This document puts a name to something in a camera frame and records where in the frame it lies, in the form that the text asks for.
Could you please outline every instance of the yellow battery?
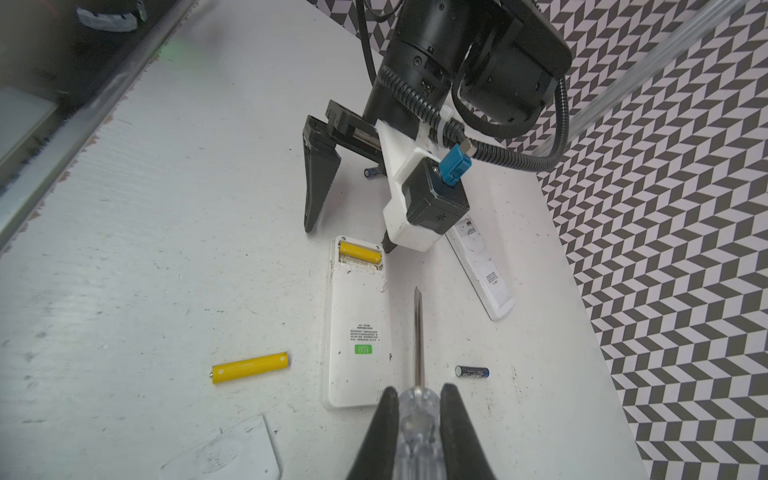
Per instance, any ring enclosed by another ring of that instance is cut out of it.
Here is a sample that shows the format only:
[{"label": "yellow battery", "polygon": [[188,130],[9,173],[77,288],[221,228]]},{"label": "yellow battery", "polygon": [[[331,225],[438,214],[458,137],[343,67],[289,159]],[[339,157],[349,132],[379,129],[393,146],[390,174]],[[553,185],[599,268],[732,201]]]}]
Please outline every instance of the yellow battery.
[{"label": "yellow battery", "polygon": [[374,250],[355,245],[349,242],[339,242],[339,253],[359,258],[366,262],[379,264],[382,261],[382,254]]},{"label": "yellow battery", "polygon": [[288,352],[260,356],[255,359],[240,360],[239,362],[214,365],[210,378],[214,383],[227,382],[244,376],[258,375],[284,369],[288,366]]}]

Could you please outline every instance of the battery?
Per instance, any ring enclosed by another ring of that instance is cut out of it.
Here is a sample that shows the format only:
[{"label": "battery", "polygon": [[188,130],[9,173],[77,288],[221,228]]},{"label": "battery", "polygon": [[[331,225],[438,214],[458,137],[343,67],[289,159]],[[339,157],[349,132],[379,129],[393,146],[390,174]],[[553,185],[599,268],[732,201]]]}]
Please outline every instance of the battery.
[{"label": "battery", "polygon": [[490,375],[490,370],[482,366],[457,366],[456,376],[474,376],[478,378],[485,378]]}]

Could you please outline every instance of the blue usb connector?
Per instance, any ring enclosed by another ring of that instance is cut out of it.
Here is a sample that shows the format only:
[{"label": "blue usb connector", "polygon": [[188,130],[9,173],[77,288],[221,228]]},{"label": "blue usb connector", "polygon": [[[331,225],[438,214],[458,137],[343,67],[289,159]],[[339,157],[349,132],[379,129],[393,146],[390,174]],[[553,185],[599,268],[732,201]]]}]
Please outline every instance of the blue usb connector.
[{"label": "blue usb connector", "polygon": [[458,145],[454,145],[439,164],[442,181],[453,187],[472,166],[472,159]]}]

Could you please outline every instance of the geometric patterned wallpaper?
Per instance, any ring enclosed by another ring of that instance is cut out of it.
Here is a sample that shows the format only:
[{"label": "geometric patterned wallpaper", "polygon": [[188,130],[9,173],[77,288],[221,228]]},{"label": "geometric patterned wallpaper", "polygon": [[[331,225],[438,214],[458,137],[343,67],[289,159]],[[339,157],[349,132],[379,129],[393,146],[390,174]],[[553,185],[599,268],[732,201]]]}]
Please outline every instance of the geometric patterned wallpaper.
[{"label": "geometric patterned wallpaper", "polygon": [[[356,31],[351,0],[310,1]],[[571,115],[705,4],[539,0]],[[539,175],[652,480],[768,479],[767,12],[747,2]],[[369,22],[374,49],[393,24]]]}]

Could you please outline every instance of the white table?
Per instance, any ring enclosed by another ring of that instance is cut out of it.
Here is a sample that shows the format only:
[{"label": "white table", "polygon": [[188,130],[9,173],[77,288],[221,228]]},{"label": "white table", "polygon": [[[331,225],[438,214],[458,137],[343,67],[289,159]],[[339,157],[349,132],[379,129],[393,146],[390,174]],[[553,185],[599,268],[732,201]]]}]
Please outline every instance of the white table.
[{"label": "white table", "polygon": [[[388,190],[342,151],[306,235],[301,129],[369,89],[305,0],[193,12],[0,258],[0,478],[154,478],[260,412],[283,478],[346,475],[372,409],[320,401],[326,259],[338,234],[380,241]],[[475,162],[465,187],[518,305],[491,322],[446,239],[396,249],[398,387],[418,285],[428,386],[459,386],[500,480],[646,478],[535,176]],[[284,349],[288,370],[208,379]]]}]

